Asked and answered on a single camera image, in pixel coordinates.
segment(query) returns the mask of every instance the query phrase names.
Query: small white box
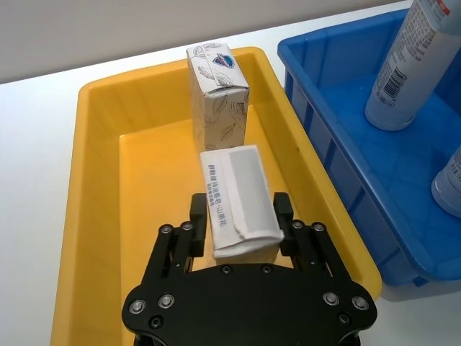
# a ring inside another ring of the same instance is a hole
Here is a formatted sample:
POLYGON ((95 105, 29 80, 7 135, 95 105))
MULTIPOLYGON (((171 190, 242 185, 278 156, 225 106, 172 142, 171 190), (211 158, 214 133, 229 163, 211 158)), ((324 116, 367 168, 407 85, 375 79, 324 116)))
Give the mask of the small white box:
POLYGON ((245 141, 249 86, 226 44, 187 49, 194 138, 199 151, 245 141))
POLYGON ((283 240, 256 146, 200 154, 214 255, 248 256, 283 240))

